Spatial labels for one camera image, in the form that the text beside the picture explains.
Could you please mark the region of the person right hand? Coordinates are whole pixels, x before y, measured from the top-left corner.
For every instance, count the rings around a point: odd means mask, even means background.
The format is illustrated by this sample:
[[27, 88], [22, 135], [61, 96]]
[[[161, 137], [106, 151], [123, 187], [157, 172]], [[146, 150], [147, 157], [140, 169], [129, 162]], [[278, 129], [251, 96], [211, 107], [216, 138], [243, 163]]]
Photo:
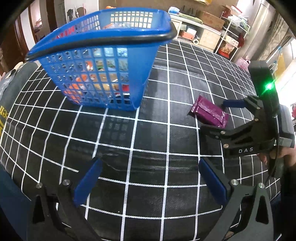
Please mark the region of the person right hand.
[[260, 161], [267, 166], [268, 158], [275, 159], [276, 154], [278, 158], [284, 159], [284, 164], [286, 167], [292, 167], [295, 165], [295, 147], [287, 148], [287, 147], [279, 147], [279, 150], [273, 149], [269, 154], [259, 153], [257, 156]]

